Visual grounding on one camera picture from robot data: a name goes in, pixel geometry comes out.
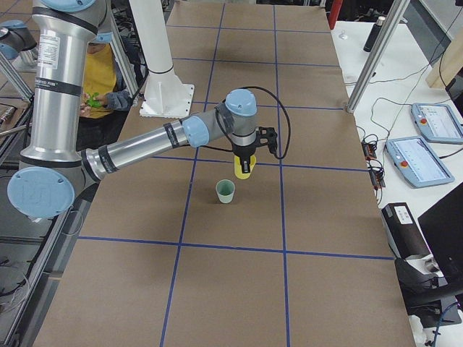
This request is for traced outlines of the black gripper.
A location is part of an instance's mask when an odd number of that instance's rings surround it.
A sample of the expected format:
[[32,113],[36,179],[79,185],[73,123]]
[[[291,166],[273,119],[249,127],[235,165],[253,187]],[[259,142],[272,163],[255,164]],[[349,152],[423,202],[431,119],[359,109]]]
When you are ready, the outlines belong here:
[[235,156],[240,159],[240,166],[242,173],[250,173],[250,157],[255,154],[255,146],[254,144],[240,146],[236,144],[232,144],[232,151]]

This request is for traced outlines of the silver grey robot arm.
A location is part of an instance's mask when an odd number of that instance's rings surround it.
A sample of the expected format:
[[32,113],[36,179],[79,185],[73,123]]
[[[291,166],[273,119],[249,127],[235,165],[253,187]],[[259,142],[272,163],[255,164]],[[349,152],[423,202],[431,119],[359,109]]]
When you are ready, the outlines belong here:
[[29,65],[37,61],[37,42],[23,21],[1,23],[1,53],[8,60],[20,57]]
[[107,92],[116,82],[114,73],[104,69],[96,76],[96,87],[84,81],[88,52],[115,39],[111,5],[35,1],[33,19],[41,36],[32,132],[20,154],[19,171],[7,185],[10,203],[22,214],[54,217],[107,174],[155,154],[183,145],[202,147],[220,137],[230,142],[239,172],[251,172],[258,145],[255,96],[247,89],[233,90],[213,110],[190,113],[195,88],[174,71],[161,2],[131,1],[129,7],[148,74],[141,113],[169,122],[129,140],[77,151],[79,120],[113,109]]

